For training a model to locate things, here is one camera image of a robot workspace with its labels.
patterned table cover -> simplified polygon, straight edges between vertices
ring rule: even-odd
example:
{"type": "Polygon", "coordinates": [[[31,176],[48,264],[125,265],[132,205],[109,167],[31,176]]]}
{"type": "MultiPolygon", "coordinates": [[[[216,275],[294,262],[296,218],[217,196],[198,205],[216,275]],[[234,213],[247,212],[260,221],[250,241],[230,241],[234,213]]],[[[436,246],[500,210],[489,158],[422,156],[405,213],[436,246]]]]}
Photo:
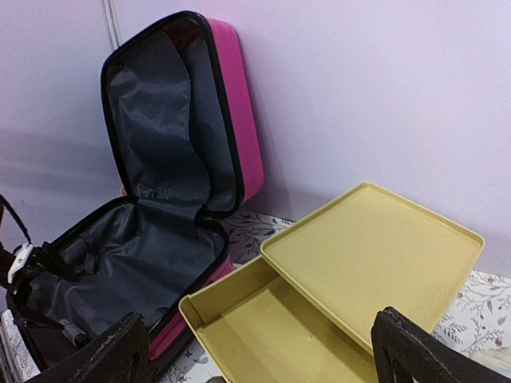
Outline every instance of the patterned table cover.
{"type": "MultiPolygon", "coordinates": [[[[224,222],[231,237],[232,256],[237,266],[259,254],[261,243],[290,227],[291,221],[240,211],[224,222]]],[[[3,315],[9,342],[22,380],[38,374],[38,368],[12,322],[3,315]]],[[[472,271],[433,334],[438,340],[468,357],[488,349],[511,346],[511,279],[472,271]]],[[[161,379],[160,383],[205,383],[220,371],[194,341],[161,379]]]]}

black strap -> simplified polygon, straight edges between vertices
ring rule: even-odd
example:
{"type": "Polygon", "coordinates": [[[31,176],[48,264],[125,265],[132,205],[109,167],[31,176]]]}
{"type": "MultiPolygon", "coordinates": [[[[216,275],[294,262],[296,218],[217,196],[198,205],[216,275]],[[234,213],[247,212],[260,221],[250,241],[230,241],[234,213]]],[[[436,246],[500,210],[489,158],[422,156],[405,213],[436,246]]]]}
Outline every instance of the black strap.
{"type": "Polygon", "coordinates": [[[71,282],[80,280],[80,277],[69,267],[59,252],[47,242],[44,242],[41,247],[34,248],[33,257],[53,275],[71,282]]]}
{"type": "Polygon", "coordinates": [[[44,314],[32,310],[27,306],[23,306],[19,309],[18,318],[16,319],[24,322],[17,323],[19,326],[27,326],[35,329],[64,330],[64,326],[61,323],[54,321],[52,318],[46,317],[44,314]]]}
{"type": "Polygon", "coordinates": [[[14,221],[16,221],[16,223],[18,224],[19,228],[22,230],[23,235],[25,236],[25,238],[28,241],[28,243],[32,243],[32,239],[30,238],[29,231],[26,230],[26,226],[23,223],[22,219],[19,218],[18,213],[13,209],[12,206],[10,206],[9,201],[7,201],[7,199],[2,194],[0,194],[0,204],[2,206],[4,206],[7,209],[7,211],[13,216],[14,221]]]}

gray fabric lining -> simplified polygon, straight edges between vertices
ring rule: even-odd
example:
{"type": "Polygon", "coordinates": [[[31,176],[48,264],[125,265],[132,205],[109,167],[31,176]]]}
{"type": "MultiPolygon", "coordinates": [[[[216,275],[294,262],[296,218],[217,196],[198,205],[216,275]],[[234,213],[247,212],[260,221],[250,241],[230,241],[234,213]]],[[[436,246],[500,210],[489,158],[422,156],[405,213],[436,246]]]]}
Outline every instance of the gray fabric lining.
{"type": "Polygon", "coordinates": [[[29,306],[68,319],[91,338],[131,311],[142,314],[147,326],[158,321],[164,313],[159,309],[176,303],[215,260],[224,240],[214,231],[186,234],[155,222],[153,207],[145,202],[113,209],[64,249],[65,261],[85,274],[75,283],[44,273],[29,306]],[[93,274],[86,270],[91,259],[93,274]]]}
{"type": "Polygon", "coordinates": [[[45,272],[28,303],[91,338],[130,311],[147,326],[159,321],[224,249],[220,234],[196,225],[197,212],[230,209],[236,197],[201,34],[179,52],[166,34],[151,34],[105,70],[125,170],[140,199],[109,211],[61,249],[79,282],[45,272]]]}

hard shell suitcase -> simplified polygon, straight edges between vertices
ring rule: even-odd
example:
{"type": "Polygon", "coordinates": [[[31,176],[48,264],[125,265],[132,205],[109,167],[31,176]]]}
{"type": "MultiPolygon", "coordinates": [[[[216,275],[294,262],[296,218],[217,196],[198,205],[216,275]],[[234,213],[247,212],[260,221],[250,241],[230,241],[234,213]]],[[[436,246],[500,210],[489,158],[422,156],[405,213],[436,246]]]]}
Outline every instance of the hard shell suitcase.
{"type": "Polygon", "coordinates": [[[101,96],[127,196],[28,260],[18,252],[7,302],[42,375],[139,314],[139,364],[155,380],[192,340],[180,298],[232,269],[219,220],[263,182],[236,32],[193,12],[164,18],[106,60],[101,96]]]}

yellow tray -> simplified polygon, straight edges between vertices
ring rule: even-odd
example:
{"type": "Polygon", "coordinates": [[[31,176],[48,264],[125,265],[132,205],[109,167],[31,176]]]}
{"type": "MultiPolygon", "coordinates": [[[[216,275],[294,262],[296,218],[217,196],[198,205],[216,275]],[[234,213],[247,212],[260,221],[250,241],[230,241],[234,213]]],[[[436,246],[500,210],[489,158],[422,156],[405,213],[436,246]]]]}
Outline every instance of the yellow tray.
{"type": "Polygon", "coordinates": [[[393,306],[431,331],[483,239],[361,184],[268,240],[180,312],[228,381],[377,381],[370,328],[393,306]]]}
{"type": "Polygon", "coordinates": [[[261,257],[183,298],[180,312],[227,381],[378,381],[371,355],[261,257]]]}
{"type": "Polygon", "coordinates": [[[392,306],[431,332],[484,246],[476,233],[373,184],[360,184],[266,241],[262,255],[367,352],[392,306]]]}

